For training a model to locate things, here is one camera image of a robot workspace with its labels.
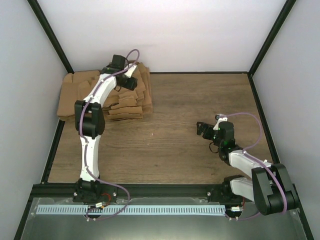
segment brown cardboard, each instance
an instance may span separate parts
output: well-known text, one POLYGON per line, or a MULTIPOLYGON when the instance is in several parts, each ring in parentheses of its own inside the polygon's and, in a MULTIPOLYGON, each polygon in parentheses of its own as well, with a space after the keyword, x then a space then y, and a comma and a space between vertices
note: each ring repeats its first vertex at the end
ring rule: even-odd
POLYGON ((64 82, 61 87, 57 115, 67 117, 75 114, 75 102, 78 100, 79 84, 64 82))
POLYGON ((103 109, 109 108, 112 104, 119 102, 119 96, 108 96, 102 106, 103 109))
POLYGON ((146 88, 145 91, 143 92, 143 94, 144 94, 144 98, 143 98, 143 102, 142 102, 143 113, 150 114, 153 112, 152 99, 151 99, 150 90, 149 90, 150 73, 147 71, 147 68, 145 67, 145 65, 143 63, 140 63, 138 65, 138 68, 139 68, 140 74, 142 76, 142 79, 143 79, 143 82, 144 82, 144 85, 146 88))
POLYGON ((88 81, 83 81, 78 84, 78 100, 82 100, 85 97, 89 95, 91 92, 92 88, 90 86, 90 83, 88 81))
POLYGON ((65 75, 65 77, 63 78, 63 83, 72 83, 73 80, 73 73, 68 73, 67 75, 65 75))
POLYGON ((119 101, 119 104, 111 106, 111 109, 114 110, 114 109, 119 109, 124 107, 135 107, 135 106, 137 106, 137 101, 131 98, 131 99, 119 101))
MULTIPOLYGON (((133 73, 137 78, 137 87, 134 91, 123 88, 119 92, 113 90, 106 99, 102 109, 108 114, 109 111, 115 119, 126 119, 137 116, 141 118, 141 113, 152 112, 152 102, 150 93, 149 70, 140 63, 133 73)), ((98 70, 68 73, 62 81, 60 101, 57 115, 61 120, 74 119, 74 104, 76 100, 83 100, 92 91, 99 80, 100 72, 98 70)))
POLYGON ((82 83, 84 81, 88 81, 91 79, 95 79, 96 76, 99 76, 99 70, 92 70, 92 71, 76 71, 73 74, 73 83, 82 83))
POLYGON ((134 99, 138 98, 137 92, 133 90, 133 91, 127 91, 125 93, 119 94, 119 99, 124 97, 129 97, 129 96, 134 96, 134 99))
POLYGON ((110 115, 116 114, 142 114, 141 106, 127 106, 119 109, 109 110, 110 115))
POLYGON ((140 107, 142 107, 142 100, 140 100, 140 101, 137 101, 137 102, 136 102, 136 105, 137 105, 137 106, 140 106, 140 107))
POLYGON ((122 98, 119 98, 119 103, 121 103, 121 102, 124 101, 124 100, 128 100, 128 99, 134 99, 134 100, 136 100, 134 96, 124 96, 124 97, 122 97, 122 98))
POLYGON ((148 77, 148 90, 149 90, 149 96, 151 98, 151 104, 152 104, 152 91, 151 91, 151 80, 150 80, 150 68, 147 67, 146 68, 146 73, 147 73, 147 77, 148 77))
POLYGON ((122 114, 115 114, 115 115, 108 115, 105 116, 107 120, 125 120, 125 119, 142 119, 142 114, 129 114, 129 113, 122 113, 122 114))

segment cable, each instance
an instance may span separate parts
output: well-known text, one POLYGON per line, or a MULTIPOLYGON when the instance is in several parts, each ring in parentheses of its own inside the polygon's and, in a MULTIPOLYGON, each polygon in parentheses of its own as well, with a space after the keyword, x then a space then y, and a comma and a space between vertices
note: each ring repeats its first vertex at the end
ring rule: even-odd
MULTIPOLYGON (((88 102, 84 105, 83 107, 83 110, 81 112, 81 116, 80 116, 80 123, 79 123, 79 134, 80 134, 80 137, 84 139, 85 141, 85 146, 84 146, 84 157, 83 157, 83 161, 84 161, 84 167, 86 168, 86 171, 87 173, 96 181, 99 181, 100 183, 102 184, 106 184, 106 185, 110 185, 110 186, 113 186, 113 187, 116 187, 116 188, 119 188, 119 189, 122 189, 126 195, 127 195, 127 203, 123 206, 123 208, 121 208, 119 211, 117 211, 115 214, 113 215, 110 215, 110 216, 107 216, 107 217, 103 217, 103 218, 98 218, 97 220, 100 221, 100 220, 105 220, 105 219, 110 219, 112 217, 115 217, 117 216, 119 213, 121 213, 123 210, 125 210, 127 208, 127 206, 129 205, 129 202, 130 202, 130 193, 128 192, 128 190, 126 188, 124 188, 123 186, 120 186, 118 184, 114 184, 114 183, 111 183, 111 182, 107 182, 107 181, 103 181, 97 177, 95 177, 92 172, 89 170, 89 167, 88 167, 88 164, 87 164, 87 148, 88 148, 88 139, 84 136, 83 134, 83 122, 84 122, 84 116, 85 116, 85 113, 86 113, 86 109, 88 107, 88 105, 90 104, 90 102, 92 101, 93 97, 96 95, 97 91, 99 90, 100 86, 109 78, 111 77, 115 77, 116 75, 119 75, 119 74, 122 74, 122 73, 125 73, 127 72, 130 68, 132 68, 139 60, 139 56, 140 56, 140 52, 138 49, 133 49, 131 50, 128 55, 126 56, 126 58, 129 57, 129 55, 133 52, 137 52, 137 58, 134 60, 134 62, 126 69, 124 70, 121 70, 121 71, 118 71, 118 72, 115 72, 111 75, 108 75, 106 76, 104 79, 101 80, 101 82, 98 84, 98 86, 95 88, 95 90, 93 91, 92 93, 92 97, 89 98, 88 102)), ((89 209, 85 216, 87 217, 87 221, 90 220, 90 218, 88 217, 88 213, 90 211, 93 211, 94 208, 92 209, 89 209)))
POLYGON ((253 114, 251 114, 249 112, 237 112, 237 113, 232 113, 232 114, 229 114, 229 115, 222 115, 222 116, 225 117, 225 118, 228 118, 228 117, 232 117, 232 116, 236 116, 236 115, 249 115, 249 116, 253 117, 256 120, 256 122, 258 123, 259 129, 260 129, 260 133, 259 133, 258 139, 256 140, 256 142, 254 144, 245 147, 243 149, 243 151, 255 147, 259 143, 259 141, 260 141, 260 139, 262 137, 262 129, 263 128, 262 128, 261 122, 259 121, 259 119, 255 115, 253 115, 253 114))
POLYGON ((235 219, 236 221, 245 221, 245 220, 254 219, 254 218, 260 216, 261 213, 258 212, 258 213, 254 214, 254 215, 252 215, 252 216, 248 216, 248 217, 244 217, 244 218, 232 218, 232 217, 228 216, 226 213, 225 213, 224 215, 225 215, 225 217, 228 218, 229 220, 235 219))
POLYGON ((213 144, 214 142, 210 142, 210 144, 209 144, 209 149, 210 149, 210 151, 212 152, 212 153, 214 153, 214 154, 217 154, 219 151, 217 150, 217 151, 212 151, 212 149, 211 149, 211 144, 213 144))
POLYGON ((243 204, 242 204, 242 211, 245 210, 245 203, 246 203, 246 200, 245 200, 245 197, 243 196, 242 197, 243 199, 243 204))
POLYGON ((106 205, 108 206, 108 205, 110 204, 110 201, 111 201, 111 196, 110 196, 110 194, 104 192, 104 193, 101 194, 101 196, 107 196, 107 197, 108 197, 109 200, 108 200, 108 202, 107 202, 107 204, 106 204, 106 205))
POLYGON ((283 210, 282 210, 281 213, 282 213, 282 214, 285 214, 286 211, 287 211, 287 208, 288 208, 288 203, 287 203, 287 198, 286 198, 285 192, 283 191, 283 189, 282 189, 279 181, 276 179, 275 175, 272 173, 272 171, 271 171, 264 163, 262 163, 258 158, 256 158, 255 156, 250 155, 250 154, 247 153, 247 151, 246 151, 247 149, 251 149, 251 148, 253 148, 254 146, 256 146, 256 145, 258 144, 258 142, 260 141, 260 139, 261 139, 261 137, 262 137, 262 130, 263 130, 262 125, 261 125, 261 122, 259 121, 259 119, 258 119, 255 115, 253 115, 253 114, 251 114, 251 113, 249 113, 249 112, 237 112, 237 113, 232 113, 232 114, 229 114, 229 115, 224 115, 224 114, 222 114, 221 116, 228 118, 228 117, 236 116, 236 115, 249 115, 249 116, 252 116, 252 117, 254 117, 254 119, 256 120, 256 122, 259 124, 260 134, 259 134, 259 137, 258 137, 257 141, 256 141, 253 145, 250 145, 250 146, 245 147, 245 148, 242 150, 242 152, 243 152, 243 154, 244 154, 245 156, 247 156, 248 158, 250 158, 252 161, 254 161, 254 162, 258 163, 260 166, 262 166, 262 167, 267 171, 267 173, 271 176, 271 178, 272 178, 272 180, 274 181, 275 185, 276 185, 277 188, 279 189, 279 192, 280 192, 281 197, 282 197, 282 200, 283 200, 283 210))

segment white enclosure wall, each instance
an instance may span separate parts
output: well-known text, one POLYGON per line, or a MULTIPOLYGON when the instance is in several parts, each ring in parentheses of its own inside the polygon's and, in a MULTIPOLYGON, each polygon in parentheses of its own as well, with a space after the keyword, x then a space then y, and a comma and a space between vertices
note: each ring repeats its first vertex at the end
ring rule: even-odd
POLYGON ((66 70, 27 1, 0 7, 0 239, 13 239, 40 183, 66 70))
POLYGON ((152 72, 248 71, 285 0, 39 0, 75 71, 133 48, 152 72))
POLYGON ((320 1, 296 1, 254 75, 280 161, 320 239, 320 1))

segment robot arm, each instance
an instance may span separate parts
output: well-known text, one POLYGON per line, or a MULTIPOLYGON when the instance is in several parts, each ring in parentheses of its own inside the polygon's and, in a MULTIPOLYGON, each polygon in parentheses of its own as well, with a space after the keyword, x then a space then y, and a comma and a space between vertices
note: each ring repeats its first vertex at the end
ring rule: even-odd
POLYGON ((236 144, 234 125, 228 121, 228 118, 216 115, 215 119, 215 125, 197 122, 197 134, 202 135, 204 139, 212 140, 218 147, 218 154, 222 161, 241 170, 252 179, 241 175, 225 178, 224 184, 227 184, 229 192, 255 202, 257 209, 263 215, 279 213, 284 209, 284 201, 276 186, 275 178, 284 192, 286 209, 297 208, 298 196, 285 166, 280 163, 271 164, 266 160, 261 161, 243 151, 243 148, 236 144), (274 177, 270 176, 266 168, 274 174, 274 177))
POLYGON ((74 105, 75 128, 77 131, 79 131, 81 113, 84 106, 90 102, 86 109, 86 114, 89 116, 85 115, 82 124, 82 133, 86 137, 86 140, 83 137, 80 138, 82 145, 82 168, 80 179, 82 179, 82 181, 95 181, 95 179, 89 175, 86 169, 84 161, 85 157, 87 167, 90 169, 90 172, 96 178, 99 178, 100 176, 98 169, 98 148, 101 135, 105 129, 102 106, 108 95, 113 89, 115 89, 116 86, 124 87, 130 90, 134 90, 137 86, 137 79, 132 77, 132 74, 137 66, 131 66, 131 64, 129 64, 125 67, 125 61, 125 57, 114 55, 112 63, 101 71, 99 80, 90 94, 85 97, 84 100, 76 101, 74 105), (126 71, 124 74, 116 76, 112 75, 125 69, 128 69, 128 71, 126 71))

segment red wire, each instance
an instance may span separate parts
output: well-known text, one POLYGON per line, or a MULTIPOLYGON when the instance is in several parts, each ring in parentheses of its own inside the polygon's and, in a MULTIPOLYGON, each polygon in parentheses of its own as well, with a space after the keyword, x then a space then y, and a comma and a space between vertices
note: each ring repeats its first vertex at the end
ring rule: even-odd
POLYGON ((108 197, 108 199, 109 199, 109 201, 107 202, 107 206, 110 204, 110 201, 111 201, 111 196, 110 196, 110 194, 108 194, 108 193, 106 193, 106 192, 103 192, 102 194, 101 194, 101 196, 107 196, 108 197))
POLYGON ((246 203, 246 201, 245 201, 245 197, 243 196, 242 211, 245 209, 245 203, 246 203))

